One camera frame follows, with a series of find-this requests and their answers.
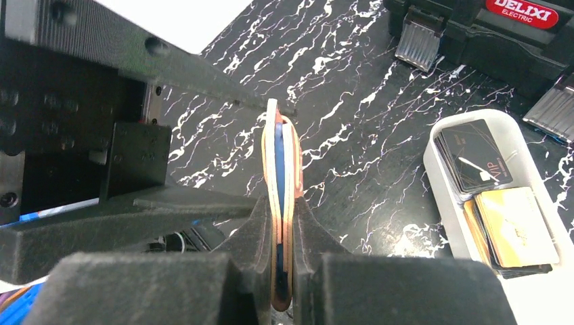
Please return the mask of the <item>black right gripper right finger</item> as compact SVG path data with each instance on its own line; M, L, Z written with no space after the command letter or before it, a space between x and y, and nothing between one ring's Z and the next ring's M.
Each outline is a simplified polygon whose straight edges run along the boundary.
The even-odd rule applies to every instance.
M354 255L294 205L295 324L514 324L500 281L467 259Z

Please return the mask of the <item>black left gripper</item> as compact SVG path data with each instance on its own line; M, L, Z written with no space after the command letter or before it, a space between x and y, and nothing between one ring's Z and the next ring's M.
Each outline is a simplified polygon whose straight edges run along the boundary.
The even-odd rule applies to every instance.
M254 198L151 188L165 181L171 135L145 122L148 90L140 81L286 116L296 115L292 106L265 99L96 1L5 1L4 35L1 223L11 224L1 227L2 281L27 284L76 252L113 251L196 221L250 215ZM111 199L14 223L92 198Z

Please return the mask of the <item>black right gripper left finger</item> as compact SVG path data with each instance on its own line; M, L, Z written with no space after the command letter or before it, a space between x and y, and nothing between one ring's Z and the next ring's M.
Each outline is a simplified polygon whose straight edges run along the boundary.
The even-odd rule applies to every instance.
M209 253L75 253L39 291L25 324L269 324L271 211Z

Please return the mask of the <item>brown leather card holder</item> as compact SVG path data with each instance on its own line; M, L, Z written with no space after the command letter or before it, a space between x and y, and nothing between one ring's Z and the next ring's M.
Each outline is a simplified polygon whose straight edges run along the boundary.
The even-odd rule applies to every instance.
M286 311L293 294L293 219L303 196L303 159L296 129L276 99L267 102L261 147L271 210L271 305Z

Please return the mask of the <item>gold card stack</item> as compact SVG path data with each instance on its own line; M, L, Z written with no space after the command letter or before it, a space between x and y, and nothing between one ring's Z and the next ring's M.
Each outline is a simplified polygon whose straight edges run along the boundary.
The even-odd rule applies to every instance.
M560 262L530 187L484 191L462 208L480 261L503 279L548 274Z

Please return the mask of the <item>black VIP card stack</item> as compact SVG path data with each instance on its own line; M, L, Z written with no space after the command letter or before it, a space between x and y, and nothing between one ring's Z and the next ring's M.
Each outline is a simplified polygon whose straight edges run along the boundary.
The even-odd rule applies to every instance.
M513 182L506 159L484 119L445 127L434 138L434 144L460 202Z

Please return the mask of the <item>white plastic card tray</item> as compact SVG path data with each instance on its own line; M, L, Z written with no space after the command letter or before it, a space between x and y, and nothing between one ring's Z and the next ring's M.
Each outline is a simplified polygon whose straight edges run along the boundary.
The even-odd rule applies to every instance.
M486 267L518 324L572 324L573 242L517 122L442 118L423 162L453 256Z

